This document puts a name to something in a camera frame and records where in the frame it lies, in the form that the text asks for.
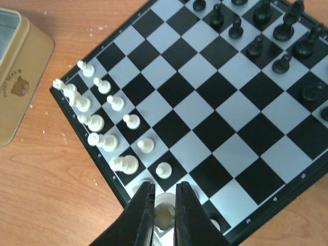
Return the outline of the white king chess piece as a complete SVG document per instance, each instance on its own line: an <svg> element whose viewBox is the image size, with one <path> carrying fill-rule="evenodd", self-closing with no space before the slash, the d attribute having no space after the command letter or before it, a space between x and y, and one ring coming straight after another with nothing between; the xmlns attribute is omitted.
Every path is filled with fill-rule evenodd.
<svg viewBox="0 0 328 246"><path fill-rule="evenodd" d="M127 175L132 175L137 172L139 162L135 156L126 155L111 158L109 166L115 172L123 172Z"/></svg>

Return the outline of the white pawn on c2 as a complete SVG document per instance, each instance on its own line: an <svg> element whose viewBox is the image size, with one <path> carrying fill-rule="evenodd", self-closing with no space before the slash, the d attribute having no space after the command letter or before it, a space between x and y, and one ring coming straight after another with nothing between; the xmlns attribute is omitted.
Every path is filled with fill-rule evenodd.
<svg viewBox="0 0 328 246"><path fill-rule="evenodd" d="M125 106L124 100L118 96L108 95L107 102L111 105L114 111L121 111Z"/></svg>

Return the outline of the black piece at edge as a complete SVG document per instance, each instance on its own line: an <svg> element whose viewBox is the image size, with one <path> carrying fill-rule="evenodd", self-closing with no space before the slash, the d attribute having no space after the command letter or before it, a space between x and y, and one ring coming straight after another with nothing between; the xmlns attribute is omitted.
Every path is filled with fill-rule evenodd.
<svg viewBox="0 0 328 246"><path fill-rule="evenodd" d="M324 107L324 108L322 108L322 110L320 111L320 117L321 117L324 121L328 121L328 107Z"/></svg>

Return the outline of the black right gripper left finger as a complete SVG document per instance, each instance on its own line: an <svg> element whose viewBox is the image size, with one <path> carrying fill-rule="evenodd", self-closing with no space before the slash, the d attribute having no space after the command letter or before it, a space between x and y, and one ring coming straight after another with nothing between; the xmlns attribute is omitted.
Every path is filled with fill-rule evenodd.
<svg viewBox="0 0 328 246"><path fill-rule="evenodd" d="M121 215L90 245L152 245L155 184L144 181Z"/></svg>

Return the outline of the white bishop chess piece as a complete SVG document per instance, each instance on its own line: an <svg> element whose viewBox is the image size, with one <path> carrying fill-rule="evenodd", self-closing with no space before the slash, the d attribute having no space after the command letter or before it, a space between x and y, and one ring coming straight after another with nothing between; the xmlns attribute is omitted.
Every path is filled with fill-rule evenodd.
<svg viewBox="0 0 328 246"><path fill-rule="evenodd" d="M104 119L98 115L94 114L92 116L88 115L78 115L77 120L81 123L86 125L90 131L92 132L99 132L104 128L105 121Z"/></svg>

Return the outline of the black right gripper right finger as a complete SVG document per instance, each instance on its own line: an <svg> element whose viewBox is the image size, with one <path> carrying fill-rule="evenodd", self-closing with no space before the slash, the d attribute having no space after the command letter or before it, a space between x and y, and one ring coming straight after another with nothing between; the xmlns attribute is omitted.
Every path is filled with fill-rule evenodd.
<svg viewBox="0 0 328 246"><path fill-rule="evenodd" d="M186 181L176 185L174 244L230 245L211 222L191 185Z"/></svg>

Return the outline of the white pawn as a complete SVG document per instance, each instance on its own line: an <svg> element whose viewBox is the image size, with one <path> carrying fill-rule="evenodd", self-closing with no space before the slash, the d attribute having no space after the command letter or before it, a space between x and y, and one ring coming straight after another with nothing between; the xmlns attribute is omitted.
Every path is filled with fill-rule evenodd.
<svg viewBox="0 0 328 246"><path fill-rule="evenodd" d="M162 231L172 228L175 224L175 195L162 193L155 197L154 225Z"/></svg>
<svg viewBox="0 0 328 246"><path fill-rule="evenodd" d="M172 167L167 162L161 162L156 167L155 172L159 178L168 179L172 174Z"/></svg>
<svg viewBox="0 0 328 246"><path fill-rule="evenodd" d="M129 129L137 129L140 126L140 118L136 114L126 114L123 116L123 121L126 123Z"/></svg>
<svg viewBox="0 0 328 246"><path fill-rule="evenodd" d="M108 94L111 91L111 84L107 80L102 80L98 77L93 79L93 83L97 86L101 94Z"/></svg>
<svg viewBox="0 0 328 246"><path fill-rule="evenodd" d="M150 153L153 151L153 149L155 147L155 143L150 138L144 138L137 142L137 146L140 148L140 150L143 153Z"/></svg>
<svg viewBox="0 0 328 246"><path fill-rule="evenodd" d="M111 105L114 111L121 111L125 106L124 100L118 96L108 95L107 102Z"/></svg>
<svg viewBox="0 0 328 246"><path fill-rule="evenodd" d="M83 60L79 60L77 62L77 66L82 70L85 77L92 77L95 73L95 68Z"/></svg>

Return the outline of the black pawn chess piece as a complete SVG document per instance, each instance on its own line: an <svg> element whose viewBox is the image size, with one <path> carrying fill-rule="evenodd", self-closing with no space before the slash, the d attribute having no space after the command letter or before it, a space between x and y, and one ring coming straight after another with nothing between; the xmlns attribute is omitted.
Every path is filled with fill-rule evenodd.
<svg viewBox="0 0 328 246"><path fill-rule="evenodd" d="M307 102L314 102L320 97L326 88L327 85L321 81L307 85L301 90L301 98Z"/></svg>
<svg viewBox="0 0 328 246"><path fill-rule="evenodd" d="M243 35L243 28L241 26L241 18L236 17L232 23L232 27L228 31L228 35L232 39L238 39Z"/></svg>
<svg viewBox="0 0 328 246"><path fill-rule="evenodd" d="M258 35L254 38L247 49L249 56L259 56L263 51L263 36Z"/></svg>
<svg viewBox="0 0 328 246"><path fill-rule="evenodd" d="M288 53L284 54L280 59L277 59L272 64L273 72L277 74L283 74L287 72L290 68L290 61L292 56Z"/></svg>
<svg viewBox="0 0 328 246"><path fill-rule="evenodd" d="M219 27L223 23L224 23L224 15L221 12L221 4L215 4L213 6L210 24L212 27Z"/></svg>

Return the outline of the white knight chess piece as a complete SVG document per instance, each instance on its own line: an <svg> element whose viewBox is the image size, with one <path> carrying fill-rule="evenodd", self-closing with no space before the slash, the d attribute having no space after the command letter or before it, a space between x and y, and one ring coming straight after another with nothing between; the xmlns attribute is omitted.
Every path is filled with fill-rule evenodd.
<svg viewBox="0 0 328 246"><path fill-rule="evenodd" d="M87 97L83 97L79 92L71 92L69 95L69 105L76 107L81 112L90 110L92 103Z"/></svg>

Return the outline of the black and silver chessboard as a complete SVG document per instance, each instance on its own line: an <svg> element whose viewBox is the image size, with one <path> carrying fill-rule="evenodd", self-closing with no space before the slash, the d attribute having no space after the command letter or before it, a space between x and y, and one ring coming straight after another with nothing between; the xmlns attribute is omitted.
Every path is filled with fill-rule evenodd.
<svg viewBox="0 0 328 246"><path fill-rule="evenodd" d="M206 1L195 11L192 1L148 1L86 57L94 76L111 84L110 95L125 106L114 111L92 77L73 67L63 78L74 84L92 106L88 116L100 115L103 135L115 135L112 152L90 146L89 128L77 120L80 111L55 88L50 92L94 163L126 206L142 181L155 183L156 194L175 193L187 181L222 234L238 245L327 173L327 88L314 102L301 90L319 81L327 85L327 27L311 56L293 54L294 44L320 22L301 14L287 41L273 38L277 25L293 3L270 1L273 14L264 24L254 22L261 1L234 6L231 1ZM213 6L221 4L224 23L212 27ZM241 18L243 35L232 39L229 29ZM263 51L249 56L254 38L263 36ZM290 54L283 74L272 64ZM123 121L140 118L137 129ZM137 142L154 141L150 153ZM133 155L136 173L115 172L113 157ZM168 179L155 170L172 167Z"/></svg>

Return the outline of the black back rank piece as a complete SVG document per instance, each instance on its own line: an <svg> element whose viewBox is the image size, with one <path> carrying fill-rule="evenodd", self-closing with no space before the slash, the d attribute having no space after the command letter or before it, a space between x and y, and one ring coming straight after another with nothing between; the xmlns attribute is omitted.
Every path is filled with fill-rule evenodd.
<svg viewBox="0 0 328 246"><path fill-rule="evenodd" d="M242 6L245 5L248 2L248 0L231 0L231 3L234 6Z"/></svg>
<svg viewBox="0 0 328 246"><path fill-rule="evenodd" d="M293 24L299 21L304 9L304 1L295 1L283 17L283 23L275 27L273 31L273 38L278 41L289 40L294 35Z"/></svg>
<svg viewBox="0 0 328 246"><path fill-rule="evenodd" d="M304 38L298 40L293 46L293 54L296 57L309 57L314 52L314 46L319 39L320 34L324 31L324 24L319 23L312 27L309 34Z"/></svg>
<svg viewBox="0 0 328 246"><path fill-rule="evenodd" d="M253 19L255 23L264 24L267 23L273 14L271 3L269 0L261 1L261 5L254 10Z"/></svg>
<svg viewBox="0 0 328 246"><path fill-rule="evenodd" d="M202 11L206 7L206 1L205 0L194 0L192 7L195 11Z"/></svg>

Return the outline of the white piece behind gripper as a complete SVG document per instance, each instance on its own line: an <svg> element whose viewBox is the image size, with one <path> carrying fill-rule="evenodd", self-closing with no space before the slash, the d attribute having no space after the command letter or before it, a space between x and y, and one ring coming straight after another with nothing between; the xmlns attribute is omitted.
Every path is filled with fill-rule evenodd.
<svg viewBox="0 0 328 246"><path fill-rule="evenodd" d="M215 219L210 219L210 221L212 222L212 224L216 227L216 229L218 231L221 231L221 227L220 227L220 224L215 220Z"/></svg>

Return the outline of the white queen chess piece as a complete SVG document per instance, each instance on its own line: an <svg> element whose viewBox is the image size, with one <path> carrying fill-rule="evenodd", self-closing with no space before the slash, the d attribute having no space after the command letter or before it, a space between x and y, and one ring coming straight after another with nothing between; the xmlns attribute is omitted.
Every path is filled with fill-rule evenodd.
<svg viewBox="0 0 328 246"><path fill-rule="evenodd" d="M90 146L96 146L104 149L106 152L112 152L118 148L119 141L115 135L103 135L98 133L91 133L87 142Z"/></svg>

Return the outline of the white pawn on e2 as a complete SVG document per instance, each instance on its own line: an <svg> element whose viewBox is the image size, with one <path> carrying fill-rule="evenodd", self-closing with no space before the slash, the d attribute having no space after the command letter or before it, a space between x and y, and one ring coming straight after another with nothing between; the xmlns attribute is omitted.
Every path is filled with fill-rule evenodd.
<svg viewBox="0 0 328 246"><path fill-rule="evenodd" d="M140 150L143 153L150 153L153 151L153 149L155 147L155 143L150 138L144 138L137 142L137 146L140 148Z"/></svg>

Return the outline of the white rook chess piece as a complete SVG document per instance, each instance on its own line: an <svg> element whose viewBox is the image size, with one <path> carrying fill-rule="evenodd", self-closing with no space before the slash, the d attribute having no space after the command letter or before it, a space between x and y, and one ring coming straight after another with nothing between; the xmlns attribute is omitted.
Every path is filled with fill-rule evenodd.
<svg viewBox="0 0 328 246"><path fill-rule="evenodd" d="M74 84L65 84L59 78L53 81L52 87L61 91L65 97L69 97L71 93L77 91L77 87Z"/></svg>

